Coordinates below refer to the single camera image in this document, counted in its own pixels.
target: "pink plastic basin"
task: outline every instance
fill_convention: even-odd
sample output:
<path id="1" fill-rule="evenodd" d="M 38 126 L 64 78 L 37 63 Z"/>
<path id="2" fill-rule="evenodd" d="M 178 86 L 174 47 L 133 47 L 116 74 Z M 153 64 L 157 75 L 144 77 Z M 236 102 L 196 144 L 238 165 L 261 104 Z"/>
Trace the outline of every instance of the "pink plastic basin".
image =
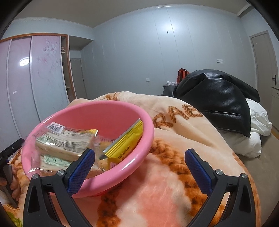
<path id="1" fill-rule="evenodd" d="M 77 129 L 98 129 L 100 135 L 114 139 L 139 118 L 143 121 L 143 136 L 131 154 L 112 169 L 85 180 L 80 191 L 73 197 L 98 195 L 132 174 L 143 162 L 152 145 L 154 139 L 152 119 L 145 110 L 134 104 L 121 101 L 92 101 L 68 107 L 53 114 L 37 125 L 27 137 L 21 155 L 23 170 L 25 174 L 30 171 L 31 158 L 34 158 L 37 153 L 33 135 L 51 122 Z"/>

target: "floor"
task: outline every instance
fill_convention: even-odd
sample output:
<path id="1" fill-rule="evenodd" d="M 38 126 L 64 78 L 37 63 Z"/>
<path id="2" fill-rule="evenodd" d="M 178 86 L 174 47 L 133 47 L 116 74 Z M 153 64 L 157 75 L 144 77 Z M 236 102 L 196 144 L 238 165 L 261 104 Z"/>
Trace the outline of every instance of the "floor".
<path id="1" fill-rule="evenodd" d="M 269 136 L 261 136 L 262 153 L 250 159 L 239 155 L 251 173 L 261 201 L 262 224 L 279 201 L 279 132 L 272 130 Z"/>

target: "pink wardrobe door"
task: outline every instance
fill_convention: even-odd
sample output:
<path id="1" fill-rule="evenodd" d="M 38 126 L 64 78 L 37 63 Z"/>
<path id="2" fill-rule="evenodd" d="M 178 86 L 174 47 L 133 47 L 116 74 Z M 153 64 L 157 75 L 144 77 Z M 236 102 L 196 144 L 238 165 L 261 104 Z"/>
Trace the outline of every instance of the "pink wardrobe door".
<path id="1" fill-rule="evenodd" d="M 64 82 L 60 36 L 33 36 L 30 74 L 41 121 L 69 104 Z"/>
<path id="2" fill-rule="evenodd" d="M 13 39 L 8 58 L 8 93 L 22 138 L 40 123 L 30 82 L 30 42 L 31 37 Z"/>
<path id="3" fill-rule="evenodd" d="M 0 43 L 0 151 L 20 138 L 7 91 L 7 60 L 10 42 Z"/>

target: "silver bolt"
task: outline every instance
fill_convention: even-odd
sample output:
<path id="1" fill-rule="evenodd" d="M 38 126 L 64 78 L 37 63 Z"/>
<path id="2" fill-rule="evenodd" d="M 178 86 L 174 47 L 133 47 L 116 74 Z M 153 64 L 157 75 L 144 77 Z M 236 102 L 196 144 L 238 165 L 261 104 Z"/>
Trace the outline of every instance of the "silver bolt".
<path id="1" fill-rule="evenodd" d="M 39 177 L 39 174 L 37 174 L 37 173 L 35 173 L 35 174 L 32 176 L 33 179 L 37 179 L 38 177 Z"/>
<path id="2" fill-rule="evenodd" d="M 248 177 L 246 173 L 242 173 L 241 176 L 242 176 L 244 179 L 246 179 L 246 178 Z"/>
<path id="3" fill-rule="evenodd" d="M 215 172 L 217 173 L 217 175 L 222 175 L 223 174 L 223 171 L 220 170 L 220 169 L 216 169 Z"/>
<path id="4" fill-rule="evenodd" d="M 64 173 L 65 173 L 64 170 L 59 170 L 59 171 L 57 172 L 57 175 L 58 175 L 58 176 L 62 176 L 62 175 L 64 175 Z"/>

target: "door handle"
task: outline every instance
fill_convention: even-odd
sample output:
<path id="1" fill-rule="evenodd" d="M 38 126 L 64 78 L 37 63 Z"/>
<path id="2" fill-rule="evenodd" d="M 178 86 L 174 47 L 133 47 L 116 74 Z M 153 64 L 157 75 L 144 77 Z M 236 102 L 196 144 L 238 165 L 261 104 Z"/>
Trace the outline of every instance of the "door handle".
<path id="1" fill-rule="evenodd" d="M 275 77 L 271 77 L 271 78 L 275 80 L 275 86 L 277 86 L 276 74 L 275 74 Z"/>

